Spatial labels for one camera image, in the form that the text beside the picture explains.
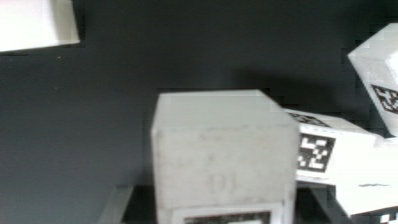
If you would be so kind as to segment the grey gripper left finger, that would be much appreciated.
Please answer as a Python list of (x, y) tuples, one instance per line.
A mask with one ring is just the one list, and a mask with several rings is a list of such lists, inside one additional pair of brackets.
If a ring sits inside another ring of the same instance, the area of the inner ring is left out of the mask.
[(117, 186), (113, 188), (95, 224), (124, 224), (122, 217), (126, 213), (131, 193), (131, 186)]

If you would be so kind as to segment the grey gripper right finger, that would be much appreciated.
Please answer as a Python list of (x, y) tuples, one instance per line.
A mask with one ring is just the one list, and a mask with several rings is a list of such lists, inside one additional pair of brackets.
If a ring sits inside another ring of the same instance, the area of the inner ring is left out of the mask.
[(314, 209), (309, 212), (310, 224), (353, 224), (335, 199), (335, 187), (316, 185), (309, 187), (314, 199)]

